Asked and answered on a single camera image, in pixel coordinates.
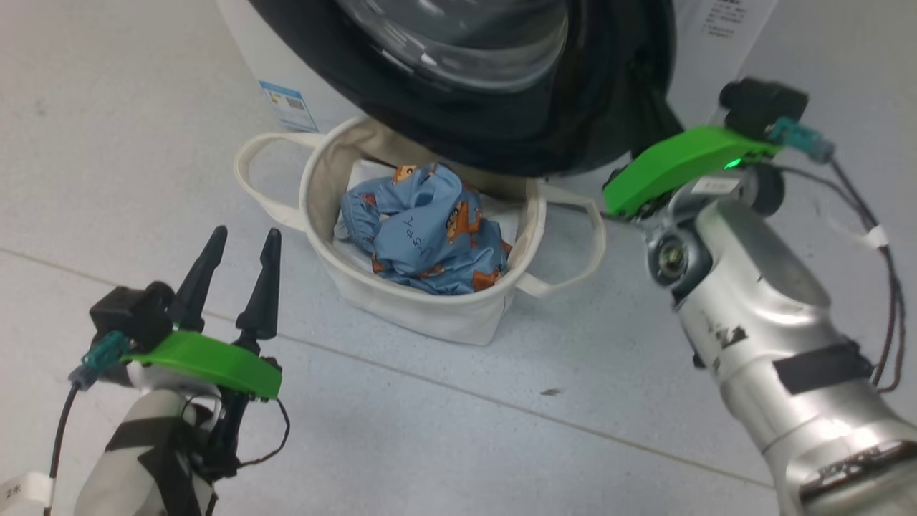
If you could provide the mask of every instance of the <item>basket handle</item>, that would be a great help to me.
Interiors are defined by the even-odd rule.
[[[250,196],[254,197],[258,204],[268,212],[272,219],[280,222],[284,226],[299,231],[305,231],[305,219],[300,213],[299,208],[282,203],[272,199],[255,188],[251,183],[251,173],[249,164],[265,145],[277,140],[287,140],[298,143],[303,147],[314,149],[322,144],[325,140],[324,134],[313,132],[272,132],[260,134],[255,138],[245,142],[245,145],[236,153],[234,169],[236,171],[236,180]]]
[[[599,269],[599,265],[602,264],[602,258],[605,256],[605,221],[599,212],[599,206],[596,202],[586,196],[574,194],[552,185],[542,184],[538,186],[538,189],[549,203],[569,204],[586,208],[592,224],[592,256],[589,259],[589,263],[586,264],[586,268],[579,275],[561,283],[551,284],[529,273],[523,273],[516,283],[516,286],[529,296],[548,297],[564,288],[578,284],[595,274],[595,271]]]

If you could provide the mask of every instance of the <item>teal connector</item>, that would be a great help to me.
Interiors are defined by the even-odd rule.
[[[130,339],[120,331],[110,331],[95,346],[89,349],[80,362],[90,369],[102,373],[120,362],[130,353]]]
[[[67,379],[80,390],[89,390],[106,369],[118,365],[130,351],[130,339],[120,331],[111,331],[83,355]]]
[[[768,132],[768,140],[801,151],[819,164],[828,163],[834,155],[834,144],[823,137],[822,133],[791,118],[778,118]]]

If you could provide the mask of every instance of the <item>washing machine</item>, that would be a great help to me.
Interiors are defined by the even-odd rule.
[[[707,121],[777,0],[216,1],[290,129],[365,112],[459,163],[538,176],[633,150],[647,99]]]

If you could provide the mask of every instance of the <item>white tape label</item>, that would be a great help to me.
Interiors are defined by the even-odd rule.
[[[723,196],[735,190],[738,184],[739,180],[733,177],[702,177],[697,180],[691,193]]]

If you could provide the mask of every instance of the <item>washing machine door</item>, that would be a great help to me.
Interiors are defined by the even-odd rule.
[[[674,66],[670,0],[250,0],[338,92],[404,136],[502,174],[629,151]],[[628,80],[639,63],[643,83]]]

